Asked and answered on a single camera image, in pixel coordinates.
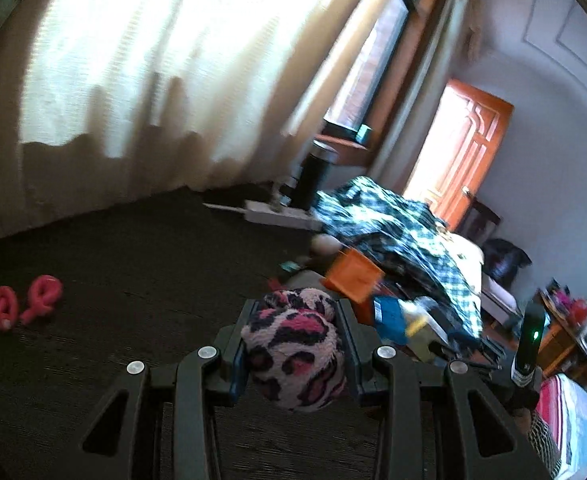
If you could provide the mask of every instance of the silver screw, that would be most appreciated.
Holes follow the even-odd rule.
[[[451,371],[454,374],[465,374],[469,371],[467,363],[463,363],[462,361],[452,361],[451,364],[449,364],[449,368],[451,368]]]
[[[144,370],[144,363],[142,361],[131,361],[127,365],[127,372],[131,375],[138,375]]]
[[[396,356],[396,349],[393,346],[380,346],[375,352],[383,359],[391,359]]]
[[[202,359],[211,359],[212,357],[216,357],[218,350],[216,350],[213,346],[203,346],[200,350],[198,350],[198,357]]]

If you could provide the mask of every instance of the black bag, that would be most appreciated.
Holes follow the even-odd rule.
[[[520,247],[501,238],[487,240],[482,246],[485,255],[483,272],[504,289],[509,289],[521,267],[531,265],[531,258]]]

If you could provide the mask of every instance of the plaid cloth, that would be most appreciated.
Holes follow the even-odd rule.
[[[319,192],[315,213],[326,233],[385,271],[416,280],[431,298],[453,309],[467,332],[480,336],[478,302],[438,236],[436,225],[444,222],[427,204],[359,176],[333,192]]]

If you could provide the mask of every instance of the door panel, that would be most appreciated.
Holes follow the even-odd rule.
[[[491,167],[512,111],[496,96],[449,81],[403,195],[429,203],[455,229]]]

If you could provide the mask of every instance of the thermos lid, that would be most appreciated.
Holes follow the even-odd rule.
[[[319,140],[314,140],[309,154],[316,158],[320,158],[321,160],[325,160],[330,164],[334,164],[337,161],[338,155],[337,151],[331,146],[328,146]]]

